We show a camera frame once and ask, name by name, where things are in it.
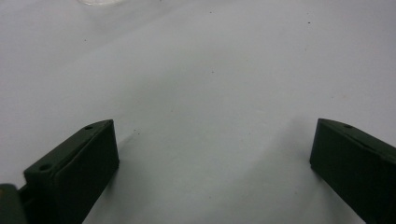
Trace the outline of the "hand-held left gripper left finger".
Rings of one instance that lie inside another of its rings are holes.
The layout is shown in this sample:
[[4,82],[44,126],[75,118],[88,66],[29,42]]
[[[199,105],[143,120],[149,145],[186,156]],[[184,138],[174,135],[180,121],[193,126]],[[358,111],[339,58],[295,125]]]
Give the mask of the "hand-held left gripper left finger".
[[82,224],[119,168],[114,121],[90,124],[24,172],[31,224]]

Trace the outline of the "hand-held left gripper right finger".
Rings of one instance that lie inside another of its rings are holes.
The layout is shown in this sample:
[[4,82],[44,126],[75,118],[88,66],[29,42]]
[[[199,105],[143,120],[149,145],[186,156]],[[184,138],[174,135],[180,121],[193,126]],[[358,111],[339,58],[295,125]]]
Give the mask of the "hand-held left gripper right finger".
[[309,162],[366,224],[396,224],[396,147],[319,119]]

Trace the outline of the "clear glass container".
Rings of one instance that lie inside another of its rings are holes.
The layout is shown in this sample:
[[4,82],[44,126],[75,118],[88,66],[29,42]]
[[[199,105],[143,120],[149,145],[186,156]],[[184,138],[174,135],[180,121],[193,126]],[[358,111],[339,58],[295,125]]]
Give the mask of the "clear glass container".
[[111,6],[115,5],[123,0],[78,0],[80,3],[88,5],[88,6]]

